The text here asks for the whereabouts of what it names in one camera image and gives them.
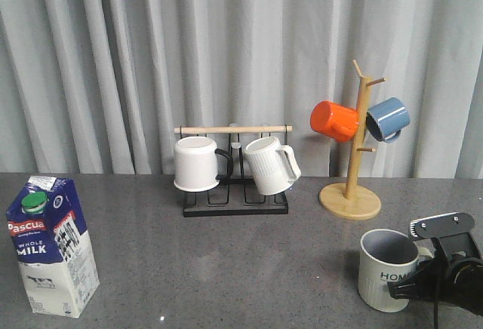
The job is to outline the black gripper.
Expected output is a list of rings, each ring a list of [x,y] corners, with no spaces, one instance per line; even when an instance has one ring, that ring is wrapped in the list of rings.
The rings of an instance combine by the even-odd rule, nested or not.
[[[473,217],[462,212],[411,221],[411,237],[429,239],[434,258],[423,261],[401,281],[388,282],[389,295],[397,300],[448,303],[481,315],[482,254],[471,235],[474,226]]]

